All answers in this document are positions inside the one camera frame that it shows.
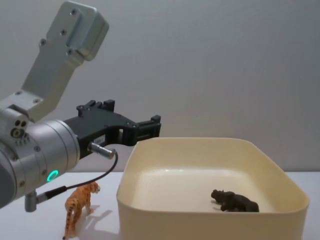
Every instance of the tiger figurine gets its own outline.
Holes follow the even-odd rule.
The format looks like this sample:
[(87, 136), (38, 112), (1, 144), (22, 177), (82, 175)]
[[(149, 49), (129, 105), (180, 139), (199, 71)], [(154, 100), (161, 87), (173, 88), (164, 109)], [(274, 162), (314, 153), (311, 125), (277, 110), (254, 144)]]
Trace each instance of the tiger figurine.
[(88, 214), (93, 213), (91, 207), (91, 193), (97, 194), (100, 191), (100, 186), (95, 181), (83, 186), (79, 186), (65, 201), (66, 223), (63, 240), (67, 237), (76, 237), (76, 223), (82, 214), (82, 208), (85, 207)]

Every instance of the toy rhino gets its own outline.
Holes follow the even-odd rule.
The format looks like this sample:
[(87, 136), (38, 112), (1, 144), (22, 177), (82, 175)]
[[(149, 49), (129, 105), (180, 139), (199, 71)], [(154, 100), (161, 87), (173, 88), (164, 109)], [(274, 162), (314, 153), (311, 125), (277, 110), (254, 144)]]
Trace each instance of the toy rhino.
[(259, 206), (256, 202), (247, 197), (235, 194), (233, 191), (213, 190), (211, 197), (221, 205), (221, 211), (228, 212), (259, 212)]

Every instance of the white backdrop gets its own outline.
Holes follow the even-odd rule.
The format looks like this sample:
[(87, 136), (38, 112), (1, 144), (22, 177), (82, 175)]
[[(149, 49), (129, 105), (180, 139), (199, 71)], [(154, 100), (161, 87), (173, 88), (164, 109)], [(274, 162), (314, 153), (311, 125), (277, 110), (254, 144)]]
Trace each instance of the white backdrop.
[[(62, 0), (0, 3), (0, 98), (25, 80)], [(288, 171), (320, 170), (319, 0), (79, 0), (110, 24), (46, 119), (115, 100), (161, 137), (251, 141)], [(117, 147), (121, 171), (131, 147)], [(108, 168), (101, 157), (78, 171)]]

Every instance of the cable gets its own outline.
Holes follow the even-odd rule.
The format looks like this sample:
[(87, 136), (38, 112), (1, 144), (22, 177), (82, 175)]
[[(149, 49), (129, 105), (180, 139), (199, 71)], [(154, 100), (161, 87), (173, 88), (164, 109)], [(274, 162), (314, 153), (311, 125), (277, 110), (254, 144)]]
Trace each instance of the cable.
[(89, 181), (85, 181), (85, 182), (78, 183), (78, 184), (71, 185), (71, 186), (61, 186), (61, 187), (57, 187), (57, 188), (55, 188), (53, 190), (46, 191), (46, 192), (44, 192), (44, 193), (42, 193), (42, 194), (37, 196), (37, 204), (40, 204), (40, 203), (42, 203), (44, 201), (47, 201), (47, 200), (49, 200), (49, 199), (51, 199), (51, 198), (53, 198), (53, 197), (55, 197), (55, 196), (57, 196), (59, 194), (62, 194), (62, 193), (64, 193), (65, 191), (67, 191), (69, 189), (74, 189), (74, 188), (77, 188), (77, 187), (80, 187), (80, 186), (83, 186), (83, 185), (87, 185), (87, 184), (93, 183), (93, 182), (95, 182), (95, 181), (97, 181), (99, 179), (102, 179), (103, 177), (107, 176), (109, 173), (111, 173), (115, 169), (115, 167), (116, 167), (116, 165), (118, 163), (118, 158), (119, 158), (118, 153), (115, 152), (114, 156), (115, 156), (115, 159), (114, 159), (114, 163), (113, 163), (112, 167), (108, 171), (106, 171), (104, 174), (102, 174), (102, 175), (100, 175), (100, 176), (98, 176), (98, 177), (96, 177), (94, 179), (91, 179)]

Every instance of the white table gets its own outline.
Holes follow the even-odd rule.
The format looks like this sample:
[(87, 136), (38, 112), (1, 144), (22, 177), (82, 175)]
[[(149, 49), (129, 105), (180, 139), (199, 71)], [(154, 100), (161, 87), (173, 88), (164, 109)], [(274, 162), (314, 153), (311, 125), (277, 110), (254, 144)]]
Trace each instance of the white table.
[[(43, 193), (63, 185), (77, 184), (100, 174), (99, 172), (66, 173), (39, 188), (37, 193)], [(310, 198), (303, 240), (319, 239), (320, 206), (318, 204), (320, 203), (320, 187), (318, 187), (318, 184), (320, 183), (320, 172), (288, 172), (287, 174)], [(85, 214), (82, 215), (79, 222), (82, 227), (78, 237), (71, 239), (121, 240), (116, 199), (121, 177), (121, 172), (112, 172), (98, 181), (101, 185), (101, 191), (99, 194), (93, 194), (91, 198), (91, 204), (96, 207), (95, 212), (87, 217)], [(71, 191), (64, 192), (39, 204), (37, 210), (32, 213), (25, 212), (24, 197), (0, 209), (0, 239), (61, 240), (66, 222), (64, 204)]]

